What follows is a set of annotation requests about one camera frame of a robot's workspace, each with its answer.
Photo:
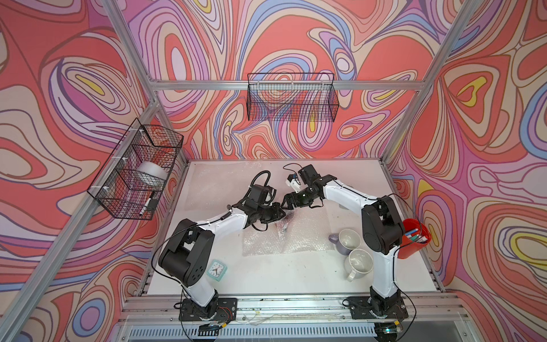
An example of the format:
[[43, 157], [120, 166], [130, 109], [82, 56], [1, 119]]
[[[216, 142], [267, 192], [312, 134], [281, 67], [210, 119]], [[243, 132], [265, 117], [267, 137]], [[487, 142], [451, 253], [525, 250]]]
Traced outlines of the red mug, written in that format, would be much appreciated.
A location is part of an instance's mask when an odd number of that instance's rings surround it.
[[286, 216], [276, 223], [278, 234], [280, 237], [284, 237], [291, 226], [291, 221], [294, 218], [294, 212], [289, 212]]

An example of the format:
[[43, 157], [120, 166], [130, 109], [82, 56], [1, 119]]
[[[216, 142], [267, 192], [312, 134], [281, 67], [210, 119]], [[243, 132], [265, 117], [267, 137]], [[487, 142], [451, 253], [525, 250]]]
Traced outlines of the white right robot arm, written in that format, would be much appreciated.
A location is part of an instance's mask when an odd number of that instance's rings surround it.
[[365, 244], [373, 258], [371, 294], [382, 299], [398, 295], [395, 283], [395, 254], [405, 233], [403, 221], [393, 198], [373, 197], [343, 184], [333, 175], [319, 175], [313, 165], [306, 165], [298, 175], [305, 187], [292, 186], [282, 205], [287, 209], [311, 207], [314, 200], [329, 200], [360, 216]]

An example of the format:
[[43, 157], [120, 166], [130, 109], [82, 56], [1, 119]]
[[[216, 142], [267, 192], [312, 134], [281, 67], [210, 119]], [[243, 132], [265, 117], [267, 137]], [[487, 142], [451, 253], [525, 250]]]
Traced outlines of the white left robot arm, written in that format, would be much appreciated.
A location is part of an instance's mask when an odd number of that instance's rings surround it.
[[194, 305], [203, 309], [218, 307], [218, 292], [205, 279], [215, 242], [257, 222], [269, 225], [286, 216], [281, 204], [274, 202], [276, 190], [268, 185], [251, 185], [245, 196], [229, 205], [224, 214], [202, 222], [184, 219], [157, 250], [162, 276], [178, 282]]

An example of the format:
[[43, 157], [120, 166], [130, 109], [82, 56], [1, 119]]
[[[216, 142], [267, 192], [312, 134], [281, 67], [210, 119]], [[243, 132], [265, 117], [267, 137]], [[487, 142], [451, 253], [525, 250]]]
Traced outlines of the lilac mug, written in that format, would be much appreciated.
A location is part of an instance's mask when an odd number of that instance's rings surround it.
[[361, 245], [359, 233], [352, 229], [343, 229], [339, 233], [331, 234], [328, 236], [328, 240], [335, 245], [337, 252], [343, 256], [348, 256]]

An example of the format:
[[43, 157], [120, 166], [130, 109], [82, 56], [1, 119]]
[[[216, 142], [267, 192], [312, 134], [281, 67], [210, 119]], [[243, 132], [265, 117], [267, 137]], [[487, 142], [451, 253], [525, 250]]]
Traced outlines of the teal alarm clock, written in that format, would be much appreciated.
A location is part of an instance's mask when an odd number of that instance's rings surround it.
[[207, 268], [207, 276], [216, 282], [221, 282], [227, 270], [228, 266], [226, 264], [217, 259], [213, 259]]

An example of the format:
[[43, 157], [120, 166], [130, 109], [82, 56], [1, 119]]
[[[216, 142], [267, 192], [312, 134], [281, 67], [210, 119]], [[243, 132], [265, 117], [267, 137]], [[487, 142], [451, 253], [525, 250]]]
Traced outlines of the white mug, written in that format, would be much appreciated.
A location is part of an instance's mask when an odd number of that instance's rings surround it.
[[364, 249], [354, 249], [344, 262], [346, 280], [352, 282], [363, 278], [373, 271], [373, 257]]

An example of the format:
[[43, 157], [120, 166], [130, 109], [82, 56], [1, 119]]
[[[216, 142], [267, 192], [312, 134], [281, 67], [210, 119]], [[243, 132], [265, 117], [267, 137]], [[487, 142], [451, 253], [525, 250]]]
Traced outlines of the black marker in basket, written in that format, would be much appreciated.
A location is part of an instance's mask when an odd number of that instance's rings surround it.
[[148, 206], [150, 202], [152, 201], [153, 196], [154, 196], [154, 193], [152, 192], [149, 198], [146, 200], [145, 204], [142, 206], [141, 211], [139, 212], [140, 217], [142, 217], [145, 214], [145, 212], [148, 210]]

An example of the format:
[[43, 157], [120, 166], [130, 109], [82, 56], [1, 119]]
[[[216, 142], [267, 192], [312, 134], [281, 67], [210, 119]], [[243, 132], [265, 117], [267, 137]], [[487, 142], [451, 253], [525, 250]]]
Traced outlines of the red pen cup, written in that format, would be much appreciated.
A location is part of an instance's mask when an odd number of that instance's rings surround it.
[[424, 224], [416, 219], [405, 219], [403, 221], [405, 234], [401, 248], [398, 250], [398, 259], [407, 259], [414, 253], [424, 249], [431, 241], [432, 237]]

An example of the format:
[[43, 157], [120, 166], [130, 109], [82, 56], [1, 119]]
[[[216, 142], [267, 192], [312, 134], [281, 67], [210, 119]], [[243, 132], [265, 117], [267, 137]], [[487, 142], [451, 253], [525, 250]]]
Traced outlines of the white tape roll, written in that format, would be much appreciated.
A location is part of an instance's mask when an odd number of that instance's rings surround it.
[[153, 162], [142, 162], [136, 170], [142, 184], [151, 188], [162, 188], [168, 178], [167, 171]]

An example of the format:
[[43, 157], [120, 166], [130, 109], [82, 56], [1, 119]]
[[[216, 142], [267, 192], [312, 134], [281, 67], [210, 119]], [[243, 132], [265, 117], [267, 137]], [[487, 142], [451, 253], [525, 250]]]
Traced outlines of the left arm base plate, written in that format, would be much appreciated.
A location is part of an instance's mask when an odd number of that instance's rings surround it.
[[191, 299], [184, 299], [179, 306], [179, 320], [229, 323], [236, 319], [237, 309], [238, 299], [234, 297], [213, 298], [206, 306], [200, 306]]

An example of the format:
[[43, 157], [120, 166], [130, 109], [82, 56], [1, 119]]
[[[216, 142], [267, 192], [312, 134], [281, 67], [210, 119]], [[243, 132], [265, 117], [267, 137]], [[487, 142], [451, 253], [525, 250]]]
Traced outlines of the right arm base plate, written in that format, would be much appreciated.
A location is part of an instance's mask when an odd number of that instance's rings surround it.
[[354, 320], [403, 321], [409, 317], [402, 297], [397, 294], [387, 299], [381, 296], [350, 296], [343, 299], [342, 305], [350, 310], [351, 318]]

